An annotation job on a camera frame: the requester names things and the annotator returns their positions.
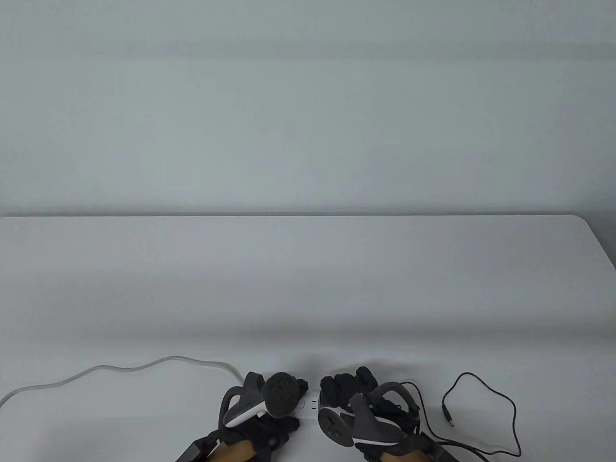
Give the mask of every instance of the black glove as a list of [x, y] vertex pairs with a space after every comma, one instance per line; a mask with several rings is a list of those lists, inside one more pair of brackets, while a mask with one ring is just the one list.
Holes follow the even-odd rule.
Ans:
[[[308, 391], [308, 382], [297, 379], [300, 396]], [[297, 431], [299, 420], [295, 417], [283, 417], [275, 419], [269, 414], [261, 417], [251, 417], [241, 424], [227, 428], [220, 425], [218, 432], [220, 440], [227, 446], [232, 446], [240, 441], [248, 440], [253, 444], [257, 453], [256, 460], [269, 462], [272, 452], [289, 441], [289, 434]]]
[[[356, 393], [367, 395], [377, 386], [378, 382], [370, 369], [365, 366], [358, 368], [355, 376], [337, 374], [335, 377], [327, 376], [321, 380], [321, 392], [324, 401], [329, 406], [340, 407], [349, 412], [352, 412], [349, 405], [351, 397]], [[395, 422], [407, 434], [407, 437], [395, 446], [355, 444], [355, 447], [363, 453], [363, 457], [367, 461], [378, 462], [384, 452], [394, 456], [402, 456], [428, 447], [429, 443], [416, 434], [419, 430], [419, 412], [417, 410], [405, 411], [390, 400], [380, 398], [376, 403], [373, 403], [372, 412], [377, 417]]]

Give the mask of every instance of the black cable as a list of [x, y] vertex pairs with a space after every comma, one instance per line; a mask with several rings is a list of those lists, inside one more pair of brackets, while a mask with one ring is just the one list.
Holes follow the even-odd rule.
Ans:
[[467, 451], [475, 454], [477, 457], [479, 457], [484, 462], [490, 462], [490, 461], [488, 459], [486, 459], [486, 457], [484, 457], [483, 455], [493, 456], [493, 455], [496, 455], [496, 454], [505, 454], [505, 455], [509, 455], [509, 456], [512, 456], [512, 457], [521, 457], [522, 456], [522, 447], [520, 446], [520, 441], [517, 438], [517, 432], [516, 432], [516, 418], [517, 418], [517, 407], [516, 407], [516, 404], [514, 403], [513, 399], [509, 398], [507, 395], [504, 395], [501, 392], [498, 392], [498, 391], [494, 390], [494, 388], [491, 388], [487, 383], [485, 383], [483, 380], [481, 380], [474, 373], [472, 373], [472, 372], [462, 372], [462, 374], [460, 374], [458, 376], [458, 378], [455, 380], [455, 382], [453, 383], [451, 388], [449, 390], [447, 390], [447, 392], [443, 395], [443, 397], [441, 399], [441, 409], [443, 409], [443, 414], [445, 415], [445, 419], [453, 427], [452, 416], [449, 413], [449, 410], [447, 409], [447, 406], [445, 405], [445, 398], [447, 398], [449, 393], [452, 392], [452, 390], [456, 387], [456, 385], [458, 384], [460, 379], [462, 377], [464, 377], [465, 375], [469, 375], [469, 376], [475, 377], [488, 390], [490, 390], [491, 392], [493, 392], [496, 395], [499, 395], [500, 397], [505, 398], [507, 401], [509, 401], [511, 403], [511, 405], [513, 406], [513, 419], [511, 420], [511, 429], [512, 429], [512, 432], [513, 432], [513, 437], [516, 440], [517, 453], [513, 453], [513, 452], [510, 452], [510, 451], [504, 451], [504, 450], [496, 450], [496, 451], [488, 452], [488, 451], [484, 451], [483, 449], [479, 449], [479, 448], [477, 448], [475, 446], [464, 444], [464, 443], [462, 443], [460, 441], [452, 440], [452, 439], [449, 439], [449, 438], [443, 438], [442, 436], [436, 434], [434, 432], [434, 430], [432, 430], [432, 427], [430, 427], [430, 422], [428, 421], [428, 414], [426, 413], [426, 406], [424, 404], [423, 396], [421, 395], [421, 391], [420, 391], [419, 387], [416, 384], [414, 384], [413, 382], [410, 382], [410, 381], [405, 381], [405, 382], [401, 382], [401, 383], [402, 384], [412, 385], [417, 390], [417, 393], [419, 395], [419, 401], [421, 402], [421, 407], [423, 409], [424, 418], [426, 420], [426, 426], [428, 427], [428, 430], [430, 431], [430, 433], [435, 438], [442, 440], [442, 441], [438, 441], [438, 443], [441, 444], [441, 446], [456, 446], [456, 447], [460, 447], [462, 449], [466, 449]]

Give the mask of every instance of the wrist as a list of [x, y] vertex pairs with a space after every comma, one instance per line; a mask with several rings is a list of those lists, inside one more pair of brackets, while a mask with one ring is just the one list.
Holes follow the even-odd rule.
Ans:
[[386, 452], [381, 456], [381, 462], [430, 462], [430, 459], [423, 451], [413, 451], [404, 456], [392, 456]]
[[246, 462], [256, 455], [253, 444], [248, 441], [240, 441], [232, 446], [221, 443], [208, 457], [208, 462]]

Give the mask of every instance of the tabletop surface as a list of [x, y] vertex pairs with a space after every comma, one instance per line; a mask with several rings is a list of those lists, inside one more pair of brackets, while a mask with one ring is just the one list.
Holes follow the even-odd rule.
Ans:
[[[313, 388], [368, 364], [417, 380], [435, 430], [514, 449], [510, 406], [471, 379], [450, 397], [456, 428], [440, 416], [471, 370], [517, 402], [523, 460], [616, 450], [616, 271], [578, 217], [2, 218], [0, 261], [0, 395], [169, 354]], [[183, 363], [96, 372], [12, 399], [0, 453], [174, 461], [231, 385]], [[320, 436], [304, 426], [284, 460], [361, 460]]]

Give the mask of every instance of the power strip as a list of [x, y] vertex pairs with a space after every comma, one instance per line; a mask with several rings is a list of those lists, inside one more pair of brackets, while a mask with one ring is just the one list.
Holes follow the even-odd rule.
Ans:
[[299, 400], [293, 415], [300, 420], [317, 420], [318, 418], [318, 391], [308, 390]]

